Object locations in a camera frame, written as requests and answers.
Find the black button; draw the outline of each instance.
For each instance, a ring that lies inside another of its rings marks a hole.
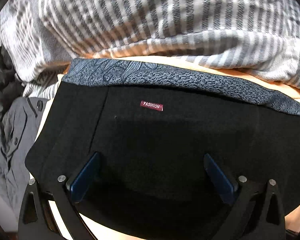
[[[41,101],[41,100],[39,100],[38,102],[37,102],[37,108],[38,108],[38,110],[41,112],[42,111],[42,108],[43,108],[43,102]]]

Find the clothing label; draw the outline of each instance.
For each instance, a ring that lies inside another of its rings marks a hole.
[[[141,101],[140,106],[150,108],[150,109],[154,109],[154,110],[157,110],[157,111],[163,111],[163,105],[161,105],[161,104]]]

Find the gray and white striped cloth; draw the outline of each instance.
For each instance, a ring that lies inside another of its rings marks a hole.
[[[0,38],[25,96],[53,96],[72,58],[165,55],[300,88],[295,0],[9,0]]]

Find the black cloth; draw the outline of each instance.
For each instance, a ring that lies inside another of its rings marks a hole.
[[[275,179],[286,214],[300,204],[300,116],[262,106],[189,90],[62,82],[26,167],[49,190],[94,152],[100,178],[77,209],[144,239],[209,239],[218,229],[229,207],[205,174],[205,153],[234,176]]]
[[[30,179],[26,154],[34,143],[47,102],[21,97],[23,89],[15,78],[9,54],[0,48],[0,196],[17,218]]]

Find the metal pin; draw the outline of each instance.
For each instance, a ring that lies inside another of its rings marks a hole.
[[[269,183],[270,183],[270,185],[272,185],[272,186],[275,186],[275,184],[277,184],[277,183],[275,182],[274,179],[270,179],[270,180],[269,180]]]
[[[238,179],[240,182],[247,182],[247,178],[245,176],[239,176]]]
[[[64,182],[66,180],[66,176],[65,175],[61,175],[58,177],[58,181],[59,182]]]
[[[29,185],[33,185],[34,183],[35,183],[35,179],[31,179],[31,180],[28,181]]]

